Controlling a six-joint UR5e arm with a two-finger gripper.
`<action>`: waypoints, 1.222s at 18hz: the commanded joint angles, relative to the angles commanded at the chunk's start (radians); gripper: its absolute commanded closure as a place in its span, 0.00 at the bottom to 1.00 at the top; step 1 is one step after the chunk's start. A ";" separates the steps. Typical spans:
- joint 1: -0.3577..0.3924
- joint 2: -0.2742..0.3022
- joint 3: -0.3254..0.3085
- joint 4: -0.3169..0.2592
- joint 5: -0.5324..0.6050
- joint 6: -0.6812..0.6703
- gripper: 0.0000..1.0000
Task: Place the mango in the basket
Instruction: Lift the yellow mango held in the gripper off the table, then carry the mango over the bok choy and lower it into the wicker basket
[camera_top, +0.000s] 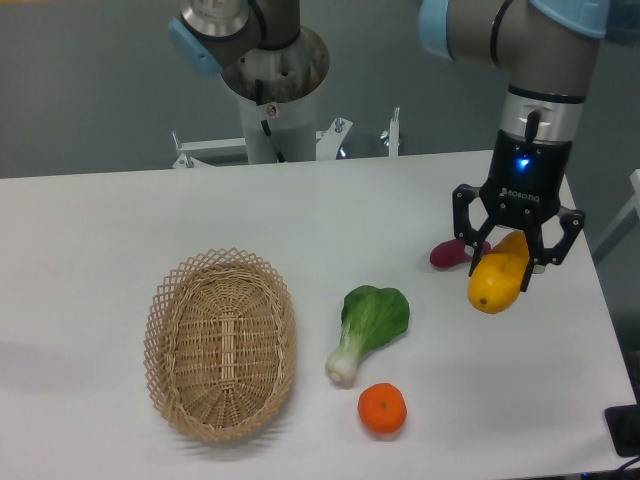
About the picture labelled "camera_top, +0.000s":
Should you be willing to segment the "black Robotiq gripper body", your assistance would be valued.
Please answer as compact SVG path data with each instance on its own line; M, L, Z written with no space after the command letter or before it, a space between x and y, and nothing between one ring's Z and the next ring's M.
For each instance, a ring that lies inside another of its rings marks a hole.
M556 215L571 150L570 142L526 143L499 131L488 177L480 188L489 217L501 227L522 230L526 212L538 225Z

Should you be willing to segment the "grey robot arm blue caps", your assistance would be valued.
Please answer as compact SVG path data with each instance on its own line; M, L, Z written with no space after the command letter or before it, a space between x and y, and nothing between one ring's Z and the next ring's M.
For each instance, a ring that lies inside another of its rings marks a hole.
M559 189L610 5L606 1L426 1L422 45L456 61L493 64L510 83L488 177L453 194L454 234L479 263L496 227L526 238L525 271L562 263L584 224ZM185 1L168 25L183 60L219 76L245 110L253 163L312 160L315 117L300 111L324 82L324 42L295 1Z

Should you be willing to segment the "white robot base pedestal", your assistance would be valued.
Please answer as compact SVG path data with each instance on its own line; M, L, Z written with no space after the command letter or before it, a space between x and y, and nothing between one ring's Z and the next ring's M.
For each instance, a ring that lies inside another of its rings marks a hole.
M280 50L255 48L221 78L235 96L244 139L258 128L270 136L309 124L316 132L316 97L330 66L328 49L311 29Z

